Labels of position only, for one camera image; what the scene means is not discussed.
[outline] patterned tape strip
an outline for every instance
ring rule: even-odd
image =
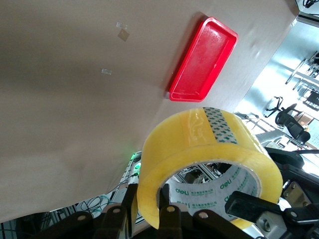
[[[211,129],[218,142],[238,144],[234,134],[230,130],[221,110],[204,107]]]

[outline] red tray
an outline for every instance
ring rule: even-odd
[[[230,53],[238,34],[213,17],[202,22],[169,90],[171,101],[205,99]]]

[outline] packing tape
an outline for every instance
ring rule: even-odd
[[[171,177],[192,165],[233,164],[221,177],[202,184],[185,184]],[[257,139],[234,114],[215,108],[197,108],[161,122],[147,137],[137,192],[139,210],[154,228],[159,227],[159,192],[166,183],[170,201],[186,204],[193,214],[211,209],[243,229],[251,225],[225,213],[234,191],[277,203],[283,180],[279,169]]]

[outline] bolt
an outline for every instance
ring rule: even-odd
[[[167,210],[169,213],[172,213],[172,212],[175,211],[175,208],[174,208],[173,206],[168,206],[168,207],[166,208],[166,210]]]
[[[203,218],[203,219],[208,218],[208,214],[205,213],[205,212],[201,212],[198,215],[199,215],[200,218]]]
[[[265,231],[267,231],[267,232],[270,232],[270,231],[271,231],[270,224],[269,224],[269,222],[268,222],[266,219],[264,219],[263,229],[264,229]]]
[[[295,213],[295,212],[290,212],[290,215],[295,217],[295,218],[297,217],[297,213]]]
[[[121,211],[121,209],[115,208],[115,209],[113,210],[113,213],[119,213],[120,211]]]
[[[86,216],[85,215],[81,215],[81,216],[78,216],[78,221],[82,221],[86,219]]]

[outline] whiteboard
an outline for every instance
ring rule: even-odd
[[[309,133],[311,137],[308,140],[308,143],[316,148],[319,148],[319,120],[314,119],[309,124]]]

